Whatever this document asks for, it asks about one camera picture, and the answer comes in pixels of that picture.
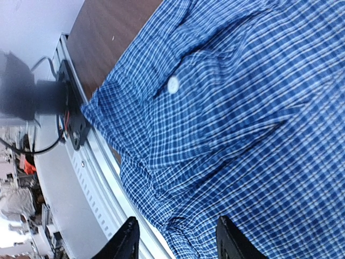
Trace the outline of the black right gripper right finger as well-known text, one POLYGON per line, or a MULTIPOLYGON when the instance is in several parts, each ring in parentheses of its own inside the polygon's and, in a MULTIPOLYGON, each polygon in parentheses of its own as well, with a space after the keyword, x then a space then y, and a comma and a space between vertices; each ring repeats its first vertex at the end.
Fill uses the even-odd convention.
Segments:
POLYGON ((218 219, 216 241, 218 258, 266 258, 266 256, 263 255, 237 228, 228 216, 221 216, 218 219))

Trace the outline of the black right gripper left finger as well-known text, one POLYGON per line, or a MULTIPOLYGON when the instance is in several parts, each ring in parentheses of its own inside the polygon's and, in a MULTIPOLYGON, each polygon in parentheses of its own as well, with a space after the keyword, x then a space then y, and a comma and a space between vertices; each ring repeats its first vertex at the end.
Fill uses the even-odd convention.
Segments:
POLYGON ((92 259, 138 259, 139 241, 139 223, 131 216, 92 259))

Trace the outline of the blue checked long sleeve shirt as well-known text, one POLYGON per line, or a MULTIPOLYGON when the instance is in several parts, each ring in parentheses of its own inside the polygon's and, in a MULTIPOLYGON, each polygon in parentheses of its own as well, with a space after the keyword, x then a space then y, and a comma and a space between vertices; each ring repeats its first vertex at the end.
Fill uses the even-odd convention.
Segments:
POLYGON ((176 258, 344 258, 344 1, 163 1, 82 112, 176 258))

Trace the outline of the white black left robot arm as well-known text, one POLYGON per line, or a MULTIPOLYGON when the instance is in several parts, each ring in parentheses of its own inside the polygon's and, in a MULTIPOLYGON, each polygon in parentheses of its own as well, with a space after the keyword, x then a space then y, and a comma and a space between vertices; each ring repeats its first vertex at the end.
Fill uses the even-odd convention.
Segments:
POLYGON ((33 121, 36 115, 64 114, 66 101, 64 83, 35 80, 21 59, 1 51, 1 114, 33 121))

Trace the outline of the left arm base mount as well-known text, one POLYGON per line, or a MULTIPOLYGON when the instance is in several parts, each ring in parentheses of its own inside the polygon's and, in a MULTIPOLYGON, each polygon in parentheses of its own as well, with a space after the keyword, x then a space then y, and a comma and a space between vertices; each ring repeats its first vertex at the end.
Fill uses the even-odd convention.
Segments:
POLYGON ((87 140, 91 129, 89 122, 81 112, 81 105, 84 103, 79 88, 73 75, 72 69, 66 59, 63 59, 58 72, 58 81, 67 87, 67 133, 70 137, 74 150, 78 151, 87 140))

